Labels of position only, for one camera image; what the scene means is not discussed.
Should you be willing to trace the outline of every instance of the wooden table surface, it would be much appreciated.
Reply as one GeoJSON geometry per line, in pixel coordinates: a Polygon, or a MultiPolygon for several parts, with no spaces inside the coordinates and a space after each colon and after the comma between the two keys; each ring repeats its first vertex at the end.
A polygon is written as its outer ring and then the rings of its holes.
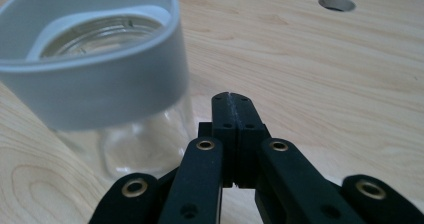
{"type": "MultiPolygon", "coordinates": [[[[372,175],[424,211],[424,0],[179,1],[196,121],[246,95],[327,179],[372,175]]],[[[0,223],[85,223],[108,188],[0,85],[0,223]]],[[[260,222],[252,191],[224,191],[222,223],[260,222]]]]}

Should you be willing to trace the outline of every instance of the metal grommet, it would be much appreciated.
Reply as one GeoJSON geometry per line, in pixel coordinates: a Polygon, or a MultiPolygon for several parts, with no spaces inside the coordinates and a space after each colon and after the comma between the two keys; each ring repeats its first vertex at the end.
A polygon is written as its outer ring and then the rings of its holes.
{"type": "Polygon", "coordinates": [[[122,195],[128,198],[138,197],[147,190],[147,186],[143,178],[131,179],[122,187],[122,195]]]}
{"type": "Polygon", "coordinates": [[[360,180],[356,183],[355,186],[359,192],[372,199],[383,200],[386,198],[386,192],[381,187],[372,182],[360,180]]]}
{"type": "Polygon", "coordinates": [[[269,146],[274,150],[274,151],[287,151],[289,149],[289,146],[287,146],[286,143],[283,142],[279,142],[279,141],[273,141],[269,144],[269,146]]]}
{"type": "Polygon", "coordinates": [[[196,144],[197,148],[203,151],[211,150],[215,147],[215,144],[211,141],[201,141],[196,144]]]}

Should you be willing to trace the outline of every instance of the light wood grain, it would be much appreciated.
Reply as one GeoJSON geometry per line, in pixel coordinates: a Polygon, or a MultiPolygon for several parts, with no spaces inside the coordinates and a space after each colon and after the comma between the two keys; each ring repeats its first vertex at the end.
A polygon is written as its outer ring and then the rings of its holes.
{"type": "MultiPolygon", "coordinates": [[[[424,0],[352,1],[180,0],[196,120],[246,95],[326,178],[375,176],[424,211],[424,0]]],[[[0,166],[1,223],[84,223],[108,188],[4,86],[0,166]]],[[[225,190],[222,219],[260,222],[253,192],[225,190]]]]}

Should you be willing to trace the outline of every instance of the wooden table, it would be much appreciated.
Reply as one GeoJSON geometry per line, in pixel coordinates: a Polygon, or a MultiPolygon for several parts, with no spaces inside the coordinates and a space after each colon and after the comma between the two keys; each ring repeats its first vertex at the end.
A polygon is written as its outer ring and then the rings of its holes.
{"type": "MultiPolygon", "coordinates": [[[[424,0],[351,1],[180,0],[196,121],[246,95],[327,179],[372,175],[424,211],[424,0]]],[[[109,188],[3,85],[0,167],[1,223],[84,223],[109,188]]],[[[260,223],[252,191],[224,191],[222,223],[260,223]]]]}

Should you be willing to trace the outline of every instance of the screw hole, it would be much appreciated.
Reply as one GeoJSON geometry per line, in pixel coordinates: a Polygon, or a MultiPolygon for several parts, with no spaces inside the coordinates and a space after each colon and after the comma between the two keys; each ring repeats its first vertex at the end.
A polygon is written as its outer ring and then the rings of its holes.
{"type": "Polygon", "coordinates": [[[210,142],[210,141],[201,141],[201,142],[197,143],[196,146],[200,150],[207,151],[207,150],[213,149],[215,147],[215,144],[213,142],[210,142]]]}
{"type": "Polygon", "coordinates": [[[318,3],[328,10],[338,12],[353,11],[356,7],[351,0],[318,0],[318,3]]]}
{"type": "Polygon", "coordinates": [[[363,195],[372,199],[383,200],[386,198],[386,192],[381,187],[366,180],[358,181],[356,183],[356,189],[363,195]]]}
{"type": "Polygon", "coordinates": [[[289,149],[289,146],[282,142],[271,142],[270,146],[274,151],[287,151],[289,149]]]}
{"type": "Polygon", "coordinates": [[[193,219],[198,213],[197,206],[191,203],[185,204],[181,207],[180,213],[185,219],[193,219]]]}
{"type": "Polygon", "coordinates": [[[143,178],[131,179],[122,187],[122,195],[132,198],[142,195],[147,190],[147,182],[143,178]]]}
{"type": "Polygon", "coordinates": [[[324,215],[331,219],[339,219],[341,217],[340,211],[331,205],[322,206],[321,211],[324,213],[324,215]]]}

